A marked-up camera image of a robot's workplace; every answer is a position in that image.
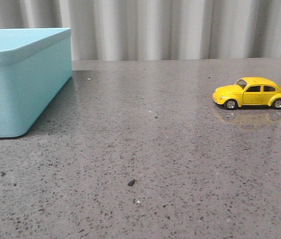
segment white curtain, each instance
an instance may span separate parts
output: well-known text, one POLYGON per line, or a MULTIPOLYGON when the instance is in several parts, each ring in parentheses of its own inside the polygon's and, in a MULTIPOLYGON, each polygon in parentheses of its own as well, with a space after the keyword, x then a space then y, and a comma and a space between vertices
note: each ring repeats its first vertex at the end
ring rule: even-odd
POLYGON ((0 28, 72 28, 73 60, 281 57, 281 0, 0 0, 0 28))

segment light blue container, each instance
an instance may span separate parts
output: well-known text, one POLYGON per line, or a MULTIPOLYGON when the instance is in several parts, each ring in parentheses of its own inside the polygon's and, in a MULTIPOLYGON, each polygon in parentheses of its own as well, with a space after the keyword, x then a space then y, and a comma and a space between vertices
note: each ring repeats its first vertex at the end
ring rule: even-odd
POLYGON ((72 74, 71 29, 0 29, 0 137, 25 134, 72 74))

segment toy car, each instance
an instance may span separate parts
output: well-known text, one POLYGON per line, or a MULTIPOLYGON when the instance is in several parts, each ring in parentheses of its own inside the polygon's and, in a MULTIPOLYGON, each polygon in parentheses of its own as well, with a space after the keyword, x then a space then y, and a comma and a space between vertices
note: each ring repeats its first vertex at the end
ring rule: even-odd
POLYGON ((217 88, 213 100, 227 110, 242 106, 269 106, 281 109, 281 87, 262 77, 244 77, 235 85, 217 88))

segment quartz countertop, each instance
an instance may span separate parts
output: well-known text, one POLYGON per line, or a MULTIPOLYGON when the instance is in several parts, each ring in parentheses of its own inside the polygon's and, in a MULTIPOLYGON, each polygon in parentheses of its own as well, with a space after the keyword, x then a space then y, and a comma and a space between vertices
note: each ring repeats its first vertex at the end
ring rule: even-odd
POLYGON ((73 68, 0 139, 0 238, 281 238, 281 110, 212 100, 245 76, 281 86, 281 58, 73 68))

